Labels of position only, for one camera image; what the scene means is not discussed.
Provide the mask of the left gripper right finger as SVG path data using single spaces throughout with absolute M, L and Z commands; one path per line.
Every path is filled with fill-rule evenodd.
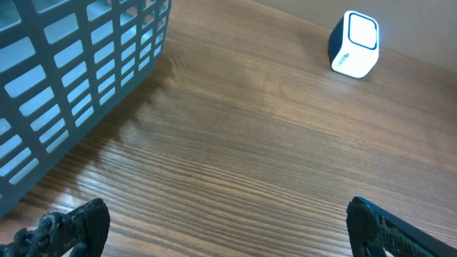
M 456 249 L 356 196 L 346 209 L 353 257 L 455 256 Z

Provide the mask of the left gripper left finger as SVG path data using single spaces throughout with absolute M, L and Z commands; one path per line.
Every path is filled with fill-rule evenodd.
M 34 230 L 23 228 L 9 244 L 1 245 L 1 256 L 100 257 L 108 238 L 110 214 L 106 203 L 95 198 L 68 212 L 44 215 Z

